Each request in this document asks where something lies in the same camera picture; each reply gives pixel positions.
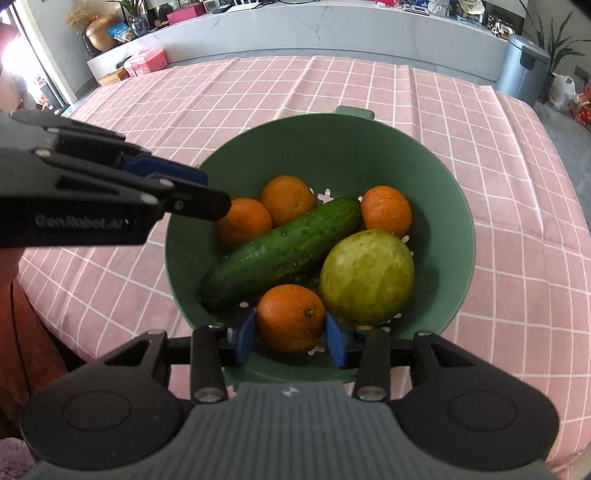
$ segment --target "gray ribbed grip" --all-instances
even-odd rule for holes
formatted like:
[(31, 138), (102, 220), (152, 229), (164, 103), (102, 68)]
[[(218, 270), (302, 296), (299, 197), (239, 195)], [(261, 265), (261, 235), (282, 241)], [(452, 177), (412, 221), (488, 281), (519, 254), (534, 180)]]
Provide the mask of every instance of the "gray ribbed grip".
[(414, 446), (385, 404), (336, 384), (242, 384), (197, 406), (177, 437), (142, 462), (105, 472), (42, 463), (26, 480), (552, 480), (541, 462), (500, 473), (462, 470)]

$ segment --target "bowl handle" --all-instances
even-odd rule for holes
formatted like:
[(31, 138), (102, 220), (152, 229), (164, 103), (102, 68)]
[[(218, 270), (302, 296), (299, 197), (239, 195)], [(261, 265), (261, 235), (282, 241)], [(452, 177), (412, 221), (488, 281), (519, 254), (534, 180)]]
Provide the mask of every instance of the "bowl handle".
[(350, 116), (358, 116), (360, 118), (366, 118), (368, 120), (373, 120), (375, 118), (375, 113), (371, 110), (366, 110), (365, 108), (358, 108), (356, 106), (346, 106), (346, 105), (339, 105), (335, 113), (340, 115), (350, 115)]

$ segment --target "gold vase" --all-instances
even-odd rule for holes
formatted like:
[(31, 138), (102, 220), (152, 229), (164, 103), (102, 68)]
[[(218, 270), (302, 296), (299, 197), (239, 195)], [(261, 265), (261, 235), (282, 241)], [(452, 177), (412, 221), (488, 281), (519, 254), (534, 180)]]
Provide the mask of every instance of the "gold vase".
[(107, 51), (117, 46), (117, 42), (109, 35), (109, 28), (120, 22), (119, 17), (115, 14), (106, 15), (97, 18), (94, 22), (88, 25), (86, 29), (86, 36), (90, 42), (100, 51)]

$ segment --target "plastic bag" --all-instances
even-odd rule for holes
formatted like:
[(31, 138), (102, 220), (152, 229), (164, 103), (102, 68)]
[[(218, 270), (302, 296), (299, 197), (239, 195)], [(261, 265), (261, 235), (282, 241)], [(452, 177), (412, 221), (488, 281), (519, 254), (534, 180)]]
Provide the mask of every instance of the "plastic bag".
[(440, 1), (441, 0), (429, 2), (429, 6), (427, 7), (429, 13), (438, 17), (449, 17), (449, 7), (442, 5)]
[(559, 112), (567, 112), (577, 102), (577, 90), (571, 77), (555, 75), (550, 89), (550, 102)]
[(131, 27), (125, 25), (123, 22), (114, 25), (109, 28), (109, 35), (115, 40), (125, 43), (126, 41), (132, 41), (135, 38), (135, 33)]

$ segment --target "green pomelo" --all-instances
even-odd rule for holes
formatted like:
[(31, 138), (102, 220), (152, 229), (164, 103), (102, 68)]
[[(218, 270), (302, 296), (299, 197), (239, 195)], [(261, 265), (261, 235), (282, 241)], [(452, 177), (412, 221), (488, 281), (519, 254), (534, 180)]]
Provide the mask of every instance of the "green pomelo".
[(402, 240), (383, 230), (367, 230), (331, 250), (320, 273), (319, 293), (345, 327), (377, 326), (402, 309), (413, 285), (413, 258)]

